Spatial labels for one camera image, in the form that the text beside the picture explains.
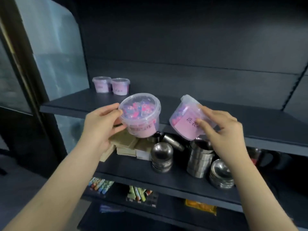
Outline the orange snack packet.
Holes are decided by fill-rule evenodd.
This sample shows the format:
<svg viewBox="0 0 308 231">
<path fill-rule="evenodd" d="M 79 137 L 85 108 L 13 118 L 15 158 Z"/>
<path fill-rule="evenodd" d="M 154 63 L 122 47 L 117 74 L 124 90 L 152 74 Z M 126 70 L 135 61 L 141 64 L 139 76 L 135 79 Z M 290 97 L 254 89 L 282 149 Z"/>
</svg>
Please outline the orange snack packet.
<svg viewBox="0 0 308 231">
<path fill-rule="evenodd" d="M 217 207 L 205 203 L 185 199 L 185 205 L 217 216 Z"/>
</svg>

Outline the beige cardboard box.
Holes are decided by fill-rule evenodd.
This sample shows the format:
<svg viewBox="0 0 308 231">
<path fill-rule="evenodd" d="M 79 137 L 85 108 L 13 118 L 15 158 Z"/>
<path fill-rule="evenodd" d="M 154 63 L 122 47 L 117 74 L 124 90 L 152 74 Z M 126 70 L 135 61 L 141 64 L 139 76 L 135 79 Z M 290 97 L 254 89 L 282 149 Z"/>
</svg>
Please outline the beige cardboard box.
<svg viewBox="0 0 308 231">
<path fill-rule="evenodd" d="M 138 142 L 138 138 L 131 135 L 126 129 L 118 132 L 109 138 L 110 143 L 119 148 L 134 149 Z"/>
<path fill-rule="evenodd" d="M 115 150 L 116 150 L 116 146 L 111 144 L 109 148 L 103 152 L 99 161 L 105 162 Z"/>
<path fill-rule="evenodd" d="M 154 145 L 155 143 L 147 139 L 138 139 L 134 147 L 137 159 L 152 161 L 151 149 Z"/>
<path fill-rule="evenodd" d="M 118 155 L 137 157 L 136 150 L 128 147 L 116 147 Z"/>
</svg>

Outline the stack of steel bowls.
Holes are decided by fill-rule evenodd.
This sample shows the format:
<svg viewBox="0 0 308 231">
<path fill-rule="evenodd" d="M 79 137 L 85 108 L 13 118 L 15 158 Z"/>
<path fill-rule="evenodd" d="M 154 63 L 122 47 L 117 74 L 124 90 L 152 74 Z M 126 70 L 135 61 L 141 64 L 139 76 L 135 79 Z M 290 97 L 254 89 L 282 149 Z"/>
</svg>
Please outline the stack of steel bowls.
<svg viewBox="0 0 308 231">
<path fill-rule="evenodd" d="M 167 173 L 173 166 L 173 148 L 168 143 L 156 143 L 151 149 L 152 169 L 157 173 Z"/>
<path fill-rule="evenodd" d="M 210 183 L 221 190 L 228 190 L 234 186 L 234 179 L 229 168 L 221 159 L 213 161 L 209 172 Z"/>
</svg>

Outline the dark door frame post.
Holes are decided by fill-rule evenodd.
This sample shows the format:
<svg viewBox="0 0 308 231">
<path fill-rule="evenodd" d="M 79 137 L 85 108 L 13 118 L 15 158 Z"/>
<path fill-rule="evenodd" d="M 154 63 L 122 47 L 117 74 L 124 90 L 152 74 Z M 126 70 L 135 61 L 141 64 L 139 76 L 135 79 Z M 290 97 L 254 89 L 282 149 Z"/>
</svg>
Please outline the dark door frame post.
<svg viewBox="0 0 308 231">
<path fill-rule="evenodd" d="M 0 0 L 0 137 L 7 155 L 49 178 L 67 154 L 15 0 Z"/>
</svg>

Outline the dark metal shelf unit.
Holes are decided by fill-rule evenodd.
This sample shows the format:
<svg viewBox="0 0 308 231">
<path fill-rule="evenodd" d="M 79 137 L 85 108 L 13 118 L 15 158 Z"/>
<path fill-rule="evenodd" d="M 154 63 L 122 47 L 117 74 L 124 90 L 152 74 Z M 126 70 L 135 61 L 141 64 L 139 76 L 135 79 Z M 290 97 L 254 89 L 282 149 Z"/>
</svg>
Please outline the dark metal shelf unit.
<svg viewBox="0 0 308 231">
<path fill-rule="evenodd" d="M 250 146 L 308 157 L 287 99 L 308 65 L 308 0 L 52 0 L 79 25 L 88 79 L 127 77 L 161 101 L 227 111 Z"/>
</svg>

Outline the dark glossy mug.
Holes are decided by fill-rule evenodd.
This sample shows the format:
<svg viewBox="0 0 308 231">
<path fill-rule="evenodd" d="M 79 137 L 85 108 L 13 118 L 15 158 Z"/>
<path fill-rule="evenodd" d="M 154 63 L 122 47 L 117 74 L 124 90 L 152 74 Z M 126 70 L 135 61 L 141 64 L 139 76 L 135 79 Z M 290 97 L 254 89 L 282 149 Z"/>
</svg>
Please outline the dark glossy mug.
<svg viewBox="0 0 308 231">
<path fill-rule="evenodd" d="M 272 159 L 264 167 L 266 170 L 282 170 L 293 160 L 291 155 L 279 151 L 268 151 L 268 154 L 272 156 Z"/>
<path fill-rule="evenodd" d="M 259 167 L 266 156 L 268 150 L 247 147 L 248 155 L 256 167 Z"/>
</svg>

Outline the stack of steel cups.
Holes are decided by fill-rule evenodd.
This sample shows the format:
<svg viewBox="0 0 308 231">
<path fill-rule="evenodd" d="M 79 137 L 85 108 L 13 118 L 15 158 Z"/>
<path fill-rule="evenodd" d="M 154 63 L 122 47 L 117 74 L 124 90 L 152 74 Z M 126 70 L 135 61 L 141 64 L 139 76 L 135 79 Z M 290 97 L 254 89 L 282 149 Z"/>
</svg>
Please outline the stack of steel cups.
<svg viewBox="0 0 308 231">
<path fill-rule="evenodd" d="M 190 141 L 187 172 L 195 178 L 203 178 L 214 158 L 214 150 L 209 141 L 196 138 Z"/>
</svg>

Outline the clear tub of pink beads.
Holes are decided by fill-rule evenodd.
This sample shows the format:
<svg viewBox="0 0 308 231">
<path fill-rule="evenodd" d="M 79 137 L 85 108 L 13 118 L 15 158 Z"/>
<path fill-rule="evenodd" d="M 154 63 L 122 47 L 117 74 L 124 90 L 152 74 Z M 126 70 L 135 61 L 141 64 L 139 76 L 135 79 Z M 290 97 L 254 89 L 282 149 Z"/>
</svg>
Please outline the clear tub of pink beads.
<svg viewBox="0 0 308 231">
<path fill-rule="evenodd" d="M 197 100 L 186 94 L 181 97 L 181 103 L 169 119 L 173 129 L 186 140 L 192 141 L 200 135 L 205 135 L 196 123 L 196 119 L 206 121 L 212 128 L 217 125 L 204 114 L 200 105 Z"/>
<path fill-rule="evenodd" d="M 127 78 L 112 78 L 112 90 L 115 95 L 126 96 L 129 93 L 130 80 Z"/>
<path fill-rule="evenodd" d="M 111 77 L 94 77 L 92 82 L 94 83 L 94 87 L 97 93 L 111 93 L 112 92 L 112 84 Z"/>
<path fill-rule="evenodd" d="M 121 121 L 128 132 L 137 138 L 148 138 L 159 130 L 161 104 L 149 93 L 137 93 L 125 98 L 119 106 Z"/>
</svg>

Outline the colourful striped packet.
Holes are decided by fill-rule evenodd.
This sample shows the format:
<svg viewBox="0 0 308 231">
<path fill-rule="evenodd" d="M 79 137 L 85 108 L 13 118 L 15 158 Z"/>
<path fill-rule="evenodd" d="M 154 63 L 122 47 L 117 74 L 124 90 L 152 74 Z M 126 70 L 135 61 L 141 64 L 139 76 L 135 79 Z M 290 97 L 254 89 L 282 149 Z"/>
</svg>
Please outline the colourful striped packet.
<svg viewBox="0 0 308 231">
<path fill-rule="evenodd" d="M 98 194 L 106 196 L 113 184 L 114 181 L 93 177 L 88 183 L 88 188 L 92 191 L 96 191 Z"/>
<path fill-rule="evenodd" d="M 126 196 L 126 201 L 156 208 L 159 194 L 152 190 L 147 190 L 135 186 L 129 186 L 129 191 Z"/>
</svg>

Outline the person's left hand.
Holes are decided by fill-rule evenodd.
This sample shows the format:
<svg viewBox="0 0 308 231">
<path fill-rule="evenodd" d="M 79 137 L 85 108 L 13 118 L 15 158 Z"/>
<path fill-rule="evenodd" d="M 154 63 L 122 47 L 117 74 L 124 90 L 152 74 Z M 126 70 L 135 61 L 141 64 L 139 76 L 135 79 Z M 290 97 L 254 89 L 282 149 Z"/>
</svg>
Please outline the person's left hand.
<svg viewBox="0 0 308 231">
<path fill-rule="evenodd" d="M 86 115 L 82 135 L 76 145 L 78 149 L 92 153 L 103 153 L 109 148 L 109 132 L 113 126 L 113 110 L 120 110 L 119 103 L 100 107 Z"/>
</svg>

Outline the person's right forearm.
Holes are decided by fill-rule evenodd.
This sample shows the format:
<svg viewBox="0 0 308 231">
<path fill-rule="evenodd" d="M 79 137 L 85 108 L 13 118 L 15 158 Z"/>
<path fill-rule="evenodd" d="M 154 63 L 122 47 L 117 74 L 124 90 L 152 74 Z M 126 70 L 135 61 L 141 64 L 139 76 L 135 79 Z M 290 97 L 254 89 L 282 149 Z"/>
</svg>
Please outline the person's right forearm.
<svg viewBox="0 0 308 231">
<path fill-rule="evenodd" d="M 231 171 L 251 231 L 299 231 L 251 161 L 246 148 L 235 153 L 218 150 L 216 153 Z"/>
</svg>

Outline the person's left forearm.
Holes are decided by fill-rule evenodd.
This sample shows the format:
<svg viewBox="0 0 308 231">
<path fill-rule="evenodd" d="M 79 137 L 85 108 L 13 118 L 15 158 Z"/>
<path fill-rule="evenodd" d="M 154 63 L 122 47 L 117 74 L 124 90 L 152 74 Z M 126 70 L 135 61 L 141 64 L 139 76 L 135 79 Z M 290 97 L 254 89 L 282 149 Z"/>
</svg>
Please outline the person's left forearm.
<svg viewBox="0 0 308 231">
<path fill-rule="evenodd" d="M 63 231 L 109 145 L 108 140 L 98 145 L 79 141 L 1 231 Z"/>
</svg>

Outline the person's right hand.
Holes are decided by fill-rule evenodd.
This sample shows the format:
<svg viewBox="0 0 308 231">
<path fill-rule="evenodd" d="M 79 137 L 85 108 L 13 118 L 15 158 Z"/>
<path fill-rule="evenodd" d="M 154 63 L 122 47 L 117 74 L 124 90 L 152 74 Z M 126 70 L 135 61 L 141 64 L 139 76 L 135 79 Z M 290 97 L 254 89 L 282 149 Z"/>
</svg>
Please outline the person's right hand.
<svg viewBox="0 0 308 231">
<path fill-rule="evenodd" d="M 243 125 L 229 112 L 212 110 L 203 105 L 199 107 L 220 128 L 220 137 L 208 139 L 226 165 L 231 168 L 240 162 L 251 162 L 244 141 Z"/>
</svg>

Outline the frosted glass panel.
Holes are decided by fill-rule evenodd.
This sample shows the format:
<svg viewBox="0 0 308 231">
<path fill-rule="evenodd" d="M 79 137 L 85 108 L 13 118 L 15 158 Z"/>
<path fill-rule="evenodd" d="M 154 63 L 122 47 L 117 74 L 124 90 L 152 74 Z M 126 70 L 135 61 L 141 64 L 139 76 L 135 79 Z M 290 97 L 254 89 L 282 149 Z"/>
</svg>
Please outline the frosted glass panel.
<svg viewBox="0 0 308 231">
<path fill-rule="evenodd" d="M 89 88 L 79 26 L 53 0 L 0 0 L 0 13 L 37 106 Z"/>
</svg>

